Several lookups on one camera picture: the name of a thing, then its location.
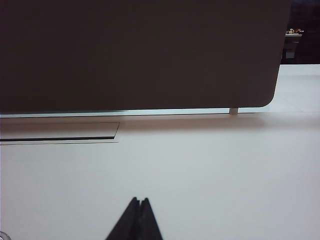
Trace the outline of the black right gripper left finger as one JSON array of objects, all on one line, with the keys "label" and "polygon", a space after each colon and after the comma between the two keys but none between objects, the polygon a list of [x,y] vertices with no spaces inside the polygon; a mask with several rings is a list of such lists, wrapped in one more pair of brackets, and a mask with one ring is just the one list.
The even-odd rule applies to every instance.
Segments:
[{"label": "black right gripper left finger", "polygon": [[106,237],[106,240],[133,240],[135,238],[135,223],[139,208],[140,201],[133,197]]}]

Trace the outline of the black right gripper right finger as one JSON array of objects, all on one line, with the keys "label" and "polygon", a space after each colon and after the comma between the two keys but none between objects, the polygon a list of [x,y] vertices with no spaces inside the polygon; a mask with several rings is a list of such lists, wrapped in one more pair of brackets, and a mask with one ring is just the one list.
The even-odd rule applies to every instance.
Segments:
[{"label": "black right gripper right finger", "polygon": [[139,239],[140,240],[163,240],[160,228],[155,218],[152,206],[148,198],[140,205],[139,216]]}]

